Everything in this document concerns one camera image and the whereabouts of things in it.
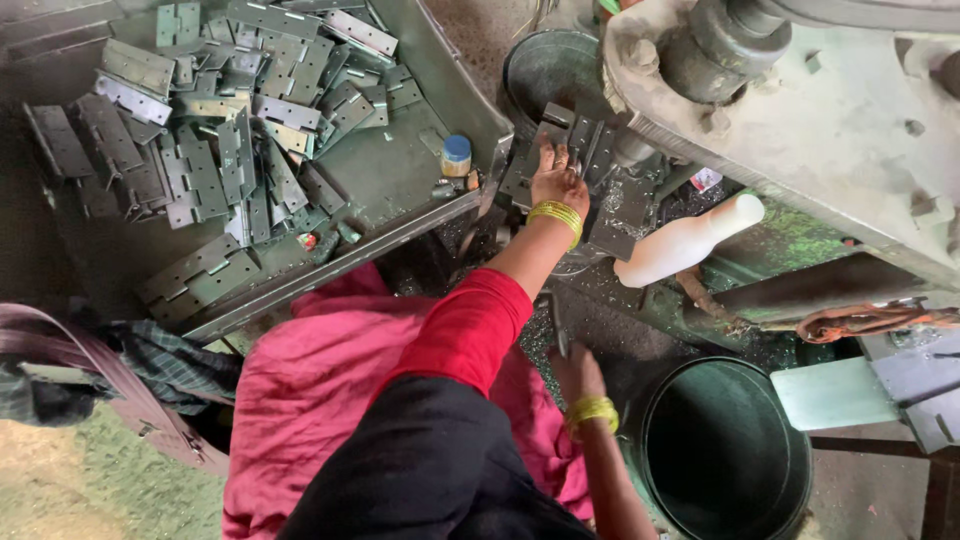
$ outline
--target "dirty floor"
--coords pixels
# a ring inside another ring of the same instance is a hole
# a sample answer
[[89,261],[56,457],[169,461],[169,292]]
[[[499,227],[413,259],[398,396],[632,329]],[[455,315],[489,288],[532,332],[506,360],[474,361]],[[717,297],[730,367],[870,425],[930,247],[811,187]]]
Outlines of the dirty floor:
[[[482,90],[493,98],[501,60],[523,36],[538,0],[425,2],[461,49]],[[587,0],[562,0],[539,25],[585,28],[589,21]],[[578,313],[568,321],[570,331],[594,349],[601,364],[622,365],[628,358],[642,369],[644,360],[696,355],[669,336],[574,294],[562,295],[563,304]],[[546,313],[538,312],[521,337],[538,366],[545,365],[549,341]],[[616,378],[608,380],[612,395],[618,384]],[[829,434],[910,438],[899,424]],[[814,459],[809,504],[813,518],[804,540],[920,537],[925,462],[821,451]],[[0,421],[0,540],[212,540],[219,537],[223,485],[223,479],[141,444],[108,406],[99,406],[75,428],[38,429]]]

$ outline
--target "small jar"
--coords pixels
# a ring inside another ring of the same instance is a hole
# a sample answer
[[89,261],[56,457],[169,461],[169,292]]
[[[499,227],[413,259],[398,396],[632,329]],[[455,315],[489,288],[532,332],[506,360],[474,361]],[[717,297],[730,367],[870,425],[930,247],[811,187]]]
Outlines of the small jar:
[[440,168],[448,178],[463,178],[470,172],[470,141],[463,135],[451,135],[444,140]]

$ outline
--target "blue lid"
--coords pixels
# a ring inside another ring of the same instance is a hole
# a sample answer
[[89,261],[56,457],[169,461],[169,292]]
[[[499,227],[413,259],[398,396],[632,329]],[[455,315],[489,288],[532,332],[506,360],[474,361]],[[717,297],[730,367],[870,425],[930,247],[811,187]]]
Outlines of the blue lid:
[[444,157],[463,161],[470,157],[470,141],[463,135],[451,135],[444,140]]

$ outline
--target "metal bucket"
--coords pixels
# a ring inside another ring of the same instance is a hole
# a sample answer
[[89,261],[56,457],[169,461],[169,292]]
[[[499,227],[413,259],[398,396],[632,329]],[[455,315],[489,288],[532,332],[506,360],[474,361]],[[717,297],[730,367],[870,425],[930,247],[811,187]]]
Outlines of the metal bucket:
[[641,495],[696,540],[795,532],[812,482],[810,443],[790,427],[769,378],[715,356],[649,381],[621,431]]
[[548,103],[594,120],[615,118],[603,95],[599,46],[596,37],[572,30],[534,32],[514,45],[503,62],[498,101],[517,138],[533,140]]

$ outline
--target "yellow bangle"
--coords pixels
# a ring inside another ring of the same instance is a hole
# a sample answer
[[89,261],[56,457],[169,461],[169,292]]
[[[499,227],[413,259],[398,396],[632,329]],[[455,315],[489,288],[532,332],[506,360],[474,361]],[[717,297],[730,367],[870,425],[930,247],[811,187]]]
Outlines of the yellow bangle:
[[565,417],[566,431],[573,440],[577,440],[577,428],[589,418],[606,418],[610,422],[610,433],[616,433],[616,429],[620,427],[620,416],[613,408],[610,398],[580,398],[566,410]]
[[556,217],[557,219],[569,225],[570,229],[573,229],[573,243],[570,244],[570,247],[567,248],[567,251],[577,247],[577,244],[580,243],[580,235],[584,231],[584,220],[580,218],[580,214],[577,213],[577,210],[572,209],[564,203],[558,203],[557,201],[543,201],[542,203],[538,203],[535,207],[533,207],[530,210],[530,213],[527,214],[527,223],[530,223],[530,220],[538,215],[549,215]]

